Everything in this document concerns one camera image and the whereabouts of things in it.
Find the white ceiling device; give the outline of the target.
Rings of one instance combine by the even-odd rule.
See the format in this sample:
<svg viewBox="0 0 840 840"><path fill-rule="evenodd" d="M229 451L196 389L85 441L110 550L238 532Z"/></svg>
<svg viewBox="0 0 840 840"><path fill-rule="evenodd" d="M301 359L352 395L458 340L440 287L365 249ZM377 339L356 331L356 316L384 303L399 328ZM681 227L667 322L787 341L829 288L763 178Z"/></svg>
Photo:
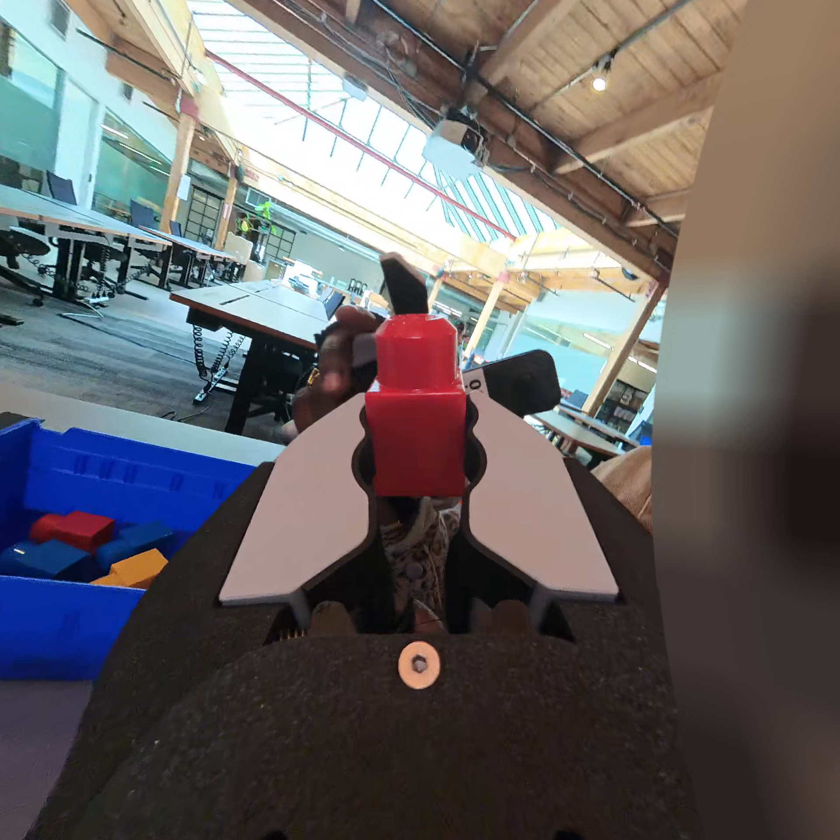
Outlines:
<svg viewBox="0 0 840 840"><path fill-rule="evenodd" d="M436 172L463 182L488 164L489 135L474 110L450 107L428 135L422 156Z"/></svg>

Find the person's right hand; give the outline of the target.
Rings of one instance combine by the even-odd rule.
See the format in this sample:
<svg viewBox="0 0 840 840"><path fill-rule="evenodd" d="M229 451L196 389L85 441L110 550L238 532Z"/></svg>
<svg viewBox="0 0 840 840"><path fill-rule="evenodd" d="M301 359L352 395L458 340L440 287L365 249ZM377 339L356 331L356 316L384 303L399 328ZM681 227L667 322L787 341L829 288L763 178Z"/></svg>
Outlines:
<svg viewBox="0 0 840 840"><path fill-rule="evenodd" d="M373 383L376 369L353 369L353 338L375 332L382 316L355 306L341 306L334 320L317 336L318 359L314 378L293 397L291 420L282 428L289 443L319 419L351 397L364 393Z"/></svg>

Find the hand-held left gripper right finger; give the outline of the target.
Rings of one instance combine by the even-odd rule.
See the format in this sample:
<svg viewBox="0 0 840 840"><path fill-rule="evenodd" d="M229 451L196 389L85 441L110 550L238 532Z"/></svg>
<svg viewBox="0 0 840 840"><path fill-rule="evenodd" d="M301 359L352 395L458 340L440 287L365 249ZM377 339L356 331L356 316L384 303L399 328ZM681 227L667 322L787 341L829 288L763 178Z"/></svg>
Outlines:
<svg viewBox="0 0 840 840"><path fill-rule="evenodd" d="M524 608L533 631L571 636L569 603L614 603L620 588L560 451L484 392L467 399L459 529L448 552L448 630L474 609Z"/></svg>

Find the blue plastic block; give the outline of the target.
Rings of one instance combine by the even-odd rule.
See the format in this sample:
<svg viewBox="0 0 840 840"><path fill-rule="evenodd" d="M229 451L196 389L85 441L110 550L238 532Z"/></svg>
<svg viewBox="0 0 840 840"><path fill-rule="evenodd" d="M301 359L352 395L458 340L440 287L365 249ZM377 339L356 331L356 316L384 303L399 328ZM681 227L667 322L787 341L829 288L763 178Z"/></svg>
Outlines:
<svg viewBox="0 0 840 840"><path fill-rule="evenodd" d="M50 581L85 582L96 571L91 556L60 541L17 542L1 554L1 574Z"/></svg>
<svg viewBox="0 0 840 840"><path fill-rule="evenodd" d="M138 523L120 530L109 542L104 543L95 554L101 574L109 574L114 564L150 550L162 553L173 542L175 532L160 521Z"/></svg>

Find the long office desk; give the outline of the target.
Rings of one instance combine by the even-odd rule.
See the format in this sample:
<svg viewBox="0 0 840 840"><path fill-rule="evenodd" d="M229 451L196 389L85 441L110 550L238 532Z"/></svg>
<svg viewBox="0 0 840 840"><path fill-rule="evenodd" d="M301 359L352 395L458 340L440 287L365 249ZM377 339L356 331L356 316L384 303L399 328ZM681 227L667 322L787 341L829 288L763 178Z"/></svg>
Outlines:
<svg viewBox="0 0 840 840"><path fill-rule="evenodd" d="M164 287L172 245L159 234L53 197L2 185L2 277L96 311L125 293L132 258L161 258L153 272Z"/></svg>

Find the person's right forearm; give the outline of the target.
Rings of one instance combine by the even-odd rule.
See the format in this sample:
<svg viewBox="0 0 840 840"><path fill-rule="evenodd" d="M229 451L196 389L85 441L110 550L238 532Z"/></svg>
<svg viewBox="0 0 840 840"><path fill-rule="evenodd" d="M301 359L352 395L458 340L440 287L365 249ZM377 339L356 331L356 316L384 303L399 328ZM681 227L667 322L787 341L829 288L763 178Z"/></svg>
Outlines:
<svg viewBox="0 0 840 840"><path fill-rule="evenodd" d="M652 456L651 445L639 446L591 470L649 534L653 534Z"/></svg>

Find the blue plastic bin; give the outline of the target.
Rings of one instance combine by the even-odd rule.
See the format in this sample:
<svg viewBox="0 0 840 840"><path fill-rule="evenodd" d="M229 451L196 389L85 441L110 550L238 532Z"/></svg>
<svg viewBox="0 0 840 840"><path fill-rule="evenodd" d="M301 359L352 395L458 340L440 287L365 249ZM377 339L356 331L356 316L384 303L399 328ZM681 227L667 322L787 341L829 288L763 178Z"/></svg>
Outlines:
<svg viewBox="0 0 840 840"><path fill-rule="evenodd" d="M112 539L138 523L175 532L168 561L254 471L252 465L2 415L1 548L29 541L48 513L113 519ZM144 590L2 575L2 679L95 679Z"/></svg>

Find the red ceiling pipe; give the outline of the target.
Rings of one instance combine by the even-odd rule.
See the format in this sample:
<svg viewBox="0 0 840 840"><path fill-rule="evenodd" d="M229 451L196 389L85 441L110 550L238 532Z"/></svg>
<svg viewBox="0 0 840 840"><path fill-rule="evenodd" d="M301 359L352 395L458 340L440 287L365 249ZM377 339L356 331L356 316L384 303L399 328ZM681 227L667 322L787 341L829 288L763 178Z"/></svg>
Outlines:
<svg viewBox="0 0 840 840"><path fill-rule="evenodd" d="M507 190L479 172L457 181L423 156L427 134L371 97L351 95L351 84L284 42L211 45L226 95L272 126L275 134L309 144L348 172L369 173L396 202L417 203L462 233L489 243L518 236Z"/></svg>

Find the red plastic block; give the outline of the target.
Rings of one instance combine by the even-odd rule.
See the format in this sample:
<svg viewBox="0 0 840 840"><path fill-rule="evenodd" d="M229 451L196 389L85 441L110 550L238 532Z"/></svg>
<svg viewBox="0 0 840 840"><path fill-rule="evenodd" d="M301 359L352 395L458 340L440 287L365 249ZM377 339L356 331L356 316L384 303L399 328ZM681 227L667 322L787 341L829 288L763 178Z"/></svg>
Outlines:
<svg viewBox="0 0 840 840"><path fill-rule="evenodd" d="M377 374L365 395L379 497L461 497L467 399L457 332L429 313L394 316L375 334Z"/></svg>
<svg viewBox="0 0 840 840"><path fill-rule="evenodd" d="M88 554L110 542L116 523L113 519L84 511L48 513L31 526L28 538L41 544L58 541Z"/></svg>

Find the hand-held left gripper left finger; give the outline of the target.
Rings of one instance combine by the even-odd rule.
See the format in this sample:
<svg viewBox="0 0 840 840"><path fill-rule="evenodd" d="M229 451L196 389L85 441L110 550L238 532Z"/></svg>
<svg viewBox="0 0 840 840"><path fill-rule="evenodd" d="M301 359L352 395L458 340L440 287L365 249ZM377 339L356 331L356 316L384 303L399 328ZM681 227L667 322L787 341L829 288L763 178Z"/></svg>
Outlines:
<svg viewBox="0 0 840 840"><path fill-rule="evenodd" d="M391 568L365 472L364 395L300 434L277 457L218 594L226 608L285 605L300 628L339 602L363 632L396 625Z"/></svg>

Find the green potted plant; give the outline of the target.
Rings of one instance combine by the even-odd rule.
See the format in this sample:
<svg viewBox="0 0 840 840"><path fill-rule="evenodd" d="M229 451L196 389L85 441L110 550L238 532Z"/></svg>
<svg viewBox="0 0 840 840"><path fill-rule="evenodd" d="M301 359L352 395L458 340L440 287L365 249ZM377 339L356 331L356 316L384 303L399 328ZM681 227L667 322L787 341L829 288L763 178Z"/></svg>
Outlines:
<svg viewBox="0 0 840 840"><path fill-rule="evenodd" d="M273 202L267 199L263 203L240 212L236 220L236 230L243 236L251 232L257 232L259 235L280 236L278 226L275 225L272 216L273 208Z"/></svg>

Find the person's patterned brown clothing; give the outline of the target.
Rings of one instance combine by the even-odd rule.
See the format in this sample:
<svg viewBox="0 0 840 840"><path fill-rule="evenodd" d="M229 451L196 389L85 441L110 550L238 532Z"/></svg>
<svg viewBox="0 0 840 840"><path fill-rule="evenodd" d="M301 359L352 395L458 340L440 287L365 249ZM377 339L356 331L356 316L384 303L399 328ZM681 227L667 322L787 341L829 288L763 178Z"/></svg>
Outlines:
<svg viewBox="0 0 840 840"><path fill-rule="evenodd" d="M445 566L461 499L378 497L376 510L398 628L445 634Z"/></svg>

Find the white top office desk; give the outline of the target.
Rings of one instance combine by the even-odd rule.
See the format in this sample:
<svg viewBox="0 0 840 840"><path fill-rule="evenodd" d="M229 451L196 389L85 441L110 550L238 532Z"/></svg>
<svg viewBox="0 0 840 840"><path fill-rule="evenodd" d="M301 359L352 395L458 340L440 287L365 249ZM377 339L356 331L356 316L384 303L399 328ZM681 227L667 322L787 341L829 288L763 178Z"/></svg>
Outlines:
<svg viewBox="0 0 840 840"><path fill-rule="evenodd" d="M173 290L169 298L187 309L195 329L224 329L249 341L235 385L225 379L224 363L207 371L205 392L233 389L225 432L241 435L249 419L262 415L286 422L291 398L316 366L316 338L330 321L323 302L267 280Z"/></svg>

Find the orange plastic block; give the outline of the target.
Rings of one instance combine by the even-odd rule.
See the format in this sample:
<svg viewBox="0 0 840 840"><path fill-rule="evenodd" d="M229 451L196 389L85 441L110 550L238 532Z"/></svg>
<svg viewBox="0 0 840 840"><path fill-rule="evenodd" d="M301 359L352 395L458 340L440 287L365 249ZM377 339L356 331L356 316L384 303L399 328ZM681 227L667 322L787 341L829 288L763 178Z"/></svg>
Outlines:
<svg viewBox="0 0 840 840"><path fill-rule="evenodd" d="M168 560L158 549L137 553L113 563L107 574L91 581L92 585L147 590Z"/></svg>

